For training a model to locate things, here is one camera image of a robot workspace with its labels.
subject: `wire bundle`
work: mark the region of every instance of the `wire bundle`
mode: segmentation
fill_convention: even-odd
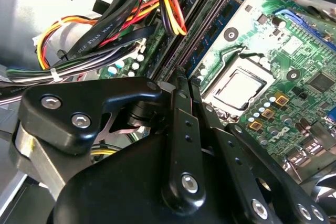
[[[162,23],[166,31],[172,35],[186,35],[184,18],[178,0],[149,0],[147,2],[114,0],[99,19],[67,16],[54,22],[37,42],[36,52],[41,70],[7,69],[7,76],[12,83],[0,82],[0,87],[2,87],[0,105],[20,100],[23,91],[31,85],[63,82],[73,76],[109,66],[131,53],[136,53],[138,49],[134,42],[152,35],[155,32],[155,26],[143,27],[128,33],[126,29],[145,19],[158,7],[160,7]],[[47,44],[52,35],[68,23],[88,24],[92,27],[68,53],[64,54],[67,61],[61,60],[51,67],[46,59]],[[87,47],[85,43],[88,43],[88,38],[92,38],[92,34],[97,33],[103,36],[97,36],[98,39],[89,43],[90,47]]]
[[[178,0],[159,0],[162,24],[171,35],[186,35],[184,17]]]

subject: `red wire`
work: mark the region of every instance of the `red wire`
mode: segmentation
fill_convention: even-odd
[[[179,0],[173,0],[173,3],[174,3],[174,5],[177,9],[177,15],[179,16],[180,26],[181,26],[181,28],[184,28],[184,26],[185,26],[184,17],[183,17],[182,11],[181,11]]]
[[[146,13],[146,14],[140,16],[140,17],[136,17],[136,18],[134,18],[134,19],[132,19],[132,20],[126,22],[126,23],[121,27],[121,31],[120,31],[119,33],[117,33],[116,35],[114,35],[113,37],[111,37],[111,38],[109,38],[109,39],[107,39],[107,40],[104,40],[102,43],[99,44],[99,47],[102,47],[102,46],[106,45],[107,43],[116,40],[116,39],[119,37],[120,33],[121,33],[123,30],[125,30],[125,29],[126,29],[127,27],[129,27],[130,25],[132,25],[132,24],[134,24],[134,23],[136,23],[136,22],[142,20],[143,18],[147,17],[147,15],[149,15],[149,13]]]

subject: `solid capacitor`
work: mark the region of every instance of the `solid capacitor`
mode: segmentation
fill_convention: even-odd
[[[268,127],[268,132],[271,133],[273,136],[276,136],[279,134],[279,131],[274,126]]]
[[[136,63],[136,62],[135,62],[135,63],[132,64],[132,69],[133,69],[133,70],[138,70],[139,67],[140,67],[139,63]]]
[[[127,75],[128,75],[128,77],[134,77],[135,73],[133,71],[129,71]]]
[[[304,136],[309,136],[309,133],[305,130],[301,123],[296,123],[295,128]]]
[[[264,136],[258,136],[257,141],[259,142],[260,145],[265,146],[268,144],[268,141]]]
[[[293,122],[293,119],[289,117],[289,115],[282,115],[280,117],[280,119],[282,120],[282,122],[286,125],[289,125]]]
[[[261,104],[265,107],[268,108],[271,106],[271,103],[267,99],[262,99]]]
[[[302,124],[302,126],[303,126],[303,128],[305,129],[305,130],[310,130],[311,129],[311,126],[310,126],[310,123],[307,121],[307,119],[305,119],[305,118],[301,118],[300,119],[300,123]]]
[[[118,71],[117,71],[117,69],[115,68],[115,67],[109,67],[108,69],[107,69],[107,71],[108,71],[108,73],[110,73],[110,74],[116,74]]]
[[[145,56],[144,55],[138,55],[136,58],[137,58],[136,60],[138,62],[141,62],[141,61],[143,61],[145,59]]]
[[[274,17],[272,19],[272,24],[279,29],[283,29],[286,27],[286,21],[278,17]]]

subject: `green circuit board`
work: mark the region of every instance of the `green circuit board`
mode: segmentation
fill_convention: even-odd
[[[291,0],[260,0],[260,3],[250,0],[248,4],[252,9],[248,13],[241,10],[241,15],[234,17],[237,20],[232,23],[239,26],[239,37],[234,42],[214,44],[204,57],[202,64],[194,72],[194,76],[200,77],[200,70],[206,69],[207,74],[200,77],[201,91],[205,91],[218,73],[225,69],[225,65],[231,61],[233,54],[225,55],[225,63],[222,59],[223,53],[230,48],[246,46],[249,52],[263,53],[270,63],[269,70],[275,82],[240,116],[239,122],[255,138],[263,135],[268,140],[265,148],[269,154],[284,157],[305,139],[305,136],[294,127],[294,123],[300,118],[305,118],[310,123],[320,121],[326,124],[323,118],[335,106],[336,53],[288,19],[284,19],[286,27],[275,35],[276,28],[271,23],[274,11],[289,8],[304,13]],[[265,15],[267,19],[259,22],[261,15]],[[314,17],[308,17],[305,20],[308,24],[314,24],[314,27],[320,26],[321,29],[326,30],[326,36],[333,41],[335,30],[333,23]],[[293,69],[299,70],[300,77],[289,81],[287,73]],[[328,81],[328,87],[323,92],[313,87],[318,81],[322,83]],[[293,88],[303,90],[305,99],[295,94]],[[288,99],[288,102],[284,106],[272,103],[269,109],[274,112],[274,115],[269,119],[262,116],[255,118],[262,125],[257,131],[249,128],[248,119],[253,118],[253,113],[262,105],[261,101],[264,102],[268,97],[276,93],[280,94],[279,92],[284,95],[285,99]],[[281,119],[283,115],[288,116],[292,123],[285,125]],[[271,126],[275,127],[278,132],[286,126],[289,131],[276,140],[270,141],[274,137],[268,130]]]
[[[128,58],[124,60],[124,66],[122,68],[118,68],[117,66],[114,67],[114,71],[117,70],[116,73],[112,73],[109,71],[109,68],[103,68],[101,70],[100,79],[110,79],[110,78],[119,78],[119,77],[127,77],[128,73],[131,71],[137,76],[143,75],[143,68],[146,66],[147,61],[153,57],[154,52],[157,50],[158,46],[162,42],[165,36],[164,28],[159,25],[156,32],[150,36],[146,42],[147,49],[145,51],[145,59],[141,62],[137,61],[136,56],[133,58]],[[132,69],[132,64],[139,64],[139,69]]]

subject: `black dimm slot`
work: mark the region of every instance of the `black dimm slot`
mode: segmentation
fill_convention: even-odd
[[[195,3],[195,7],[191,10],[190,16],[186,19],[186,27],[188,29],[190,29],[194,22],[199,18],[199,14],[204,9],[207,2],[208,0],[198,0],[198,2]],[[168,45],[168,49],[163,54],[161,61],[157,64],[157,67],[152,73],[151,78],[153,80],[157,80],[162,74],[161,70],[167,67],[171,63],[171,61],[176,60],[175,55],[178,53],[177,51],[179,50],[180,44],[185,41],[185,39],[186,37],[184,36],[175,36],[173,38],[171,43]]]
[[[191,54],[194,52],[195,48],[197,48],[198,44],[201,42],[203,36],[207,33],[207,30],[212,25],[214,20],[218,17],[219,13],[223,10],[223,8],[227,5],[227,0],[217,0],[211,10],[206,15],[204,21],[202,22],[201,26],[198,28],[197,32],[193,35],[192,38],[188,40],[188,47],[182,49],[181,52],[178,53],[180,56],[179,61],[176,63],[178,66],[182,66],[185,62],[189,59]]]

